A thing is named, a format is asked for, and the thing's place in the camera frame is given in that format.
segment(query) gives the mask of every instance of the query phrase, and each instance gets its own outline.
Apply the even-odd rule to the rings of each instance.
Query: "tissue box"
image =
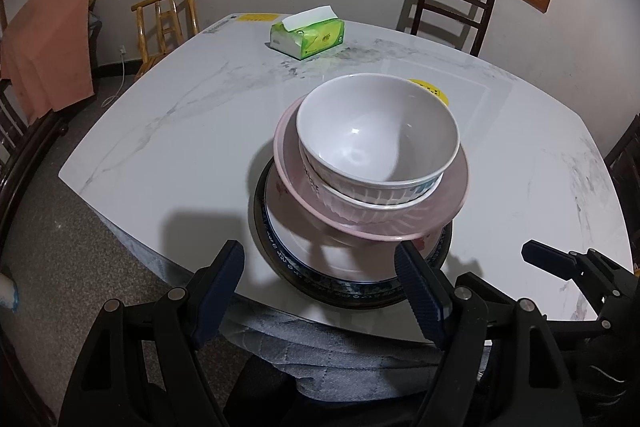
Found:
[[[282,22],[271,26],[271,47],[302,60],[338,44],[344,39],[344,21],[329,19],[287,31]]]

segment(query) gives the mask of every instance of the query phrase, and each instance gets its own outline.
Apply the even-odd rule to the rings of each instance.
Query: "white marble table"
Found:
[[[444,266],[472,270],[550,319],[594,317],[573,282],[524,263],[522,244],[596,248],[631,268],[622,211],[582,120],[525,81],[446,46],[347,22],[345,44],[299,62],[268,47],[268,22],[229,16],[134,84],[89,131],[60,178],[150,249],[195,271],[227,239],[246,251],[238,293],[347,330],[423,341],[407,302],[345,311],[276,275],[255,244],[252,201],[284,109],[339,74],[421,78],[448,96],[471,181]]]

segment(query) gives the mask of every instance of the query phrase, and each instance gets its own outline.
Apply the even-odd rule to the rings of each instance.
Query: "orange cloth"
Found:
[[[89,0],[28,0],[2,35],[2,76],[29,123],[94,93],[88,6]]]

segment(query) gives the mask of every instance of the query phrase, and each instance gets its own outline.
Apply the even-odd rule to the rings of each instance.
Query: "stack of dishes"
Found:
[[[329,80],[283,113],[273,155],[256,192],[258,235],[302,291],[342,307],[401,300],[399,241],[442,265],[468,165],[452,114],[428,90],[386,74]]]

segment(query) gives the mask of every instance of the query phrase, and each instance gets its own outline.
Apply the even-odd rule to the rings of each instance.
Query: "speckled floor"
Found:
[[[60,179],[58,172],[106,108],[121,77],[100,80],[97,100],[69,124],[50,149],[22,198],[2,252],[1,270],[18,285],[16,314],[0,322],[40,396],[58,415],[66,385],[100,306],[117,297],[126,305],[154,301],[168,286],[139,263]],[[132,77],[126,78],[126,87]],[[161,383],[153,344],[145,343],[149,379]],[[248,353],[221,337],[198,358],[223,405]]]

